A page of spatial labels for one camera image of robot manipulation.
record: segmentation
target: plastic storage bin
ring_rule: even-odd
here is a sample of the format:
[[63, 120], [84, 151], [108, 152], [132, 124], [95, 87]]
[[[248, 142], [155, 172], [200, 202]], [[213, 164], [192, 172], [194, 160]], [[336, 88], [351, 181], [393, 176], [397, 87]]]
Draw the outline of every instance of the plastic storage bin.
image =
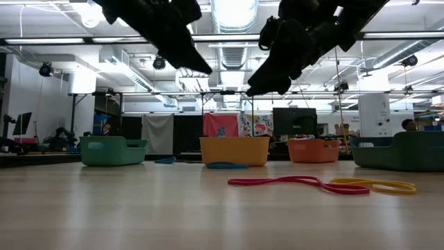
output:
[[121, 136], [80, 138], [82, 163], [87, 166], [123, 166], [145, 160], [146, 140], [126, 140]]
[[356, 165], [406, 172], [444, 172], [444, 132], [401, 132], [394, 137], [351, 137]]
[[290, 159], [294, 163], [333, 163], [339, 157], [337, 140], [289, 140]]
[[269, 142], [269, 137], [201, 137], [202, 161], [264, 166]]

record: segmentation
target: computer monitor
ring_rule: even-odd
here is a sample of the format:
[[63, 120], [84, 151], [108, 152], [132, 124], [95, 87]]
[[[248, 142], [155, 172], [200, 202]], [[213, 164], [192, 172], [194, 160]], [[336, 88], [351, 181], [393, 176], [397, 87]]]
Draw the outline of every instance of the computer monitor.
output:
[[19, 117], [17, 118], [17, 122], [15, 123], [14, 132], [12, 132], [12, 134], [25, 135], [28, 130], [31, 116], [32, 116], [31, 112], [19, 115]]
[[274, 108], [275, 135], [314, 135], [318, 137], [318, 116], [315, 108]]

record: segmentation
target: pink banner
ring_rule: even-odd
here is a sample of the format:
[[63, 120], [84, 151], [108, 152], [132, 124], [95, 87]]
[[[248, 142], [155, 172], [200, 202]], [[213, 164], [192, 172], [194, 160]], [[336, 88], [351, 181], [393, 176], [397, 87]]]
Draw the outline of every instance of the pink banner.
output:
[[203, 134], [209, 137], [239, 137], [237, 116], [205, 114]]

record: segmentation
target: resistance band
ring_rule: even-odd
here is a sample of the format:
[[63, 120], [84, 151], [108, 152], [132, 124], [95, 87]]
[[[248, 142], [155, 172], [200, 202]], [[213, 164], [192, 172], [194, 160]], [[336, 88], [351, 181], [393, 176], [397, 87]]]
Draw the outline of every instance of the resistance band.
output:
[[416, 194], [415, 184], [405, 183], [402, 181], [377, 181], [364, 178], [336, 178], [330, 181], [330, 183], [366, 186], [373, 191], [389, 194]]
[[288, 176], [281, 178], [234, 178], [228, 180], [229, 185], [263, 185], [269, 183], [302, 183], [312, 185], [314, 187], [320, 187], [324, 190], [337, 193], [337, 194], [369, 194], [370, 188], [361, 185], [350, 184], [326, 184], [319, 178], [314, 176]]

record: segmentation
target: wooden floor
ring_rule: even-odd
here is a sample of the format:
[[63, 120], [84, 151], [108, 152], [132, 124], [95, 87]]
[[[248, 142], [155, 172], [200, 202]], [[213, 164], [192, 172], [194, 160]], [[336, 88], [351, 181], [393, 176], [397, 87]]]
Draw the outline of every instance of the wooden floor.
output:
[[[416, 196], [341, 196], [299, 184], [232, 187], [229, 178], [376, 178]], [[202, 165], [0, 169], [0, 249], [443, 249], [444, 174], [353, 162], [249, 170]]]

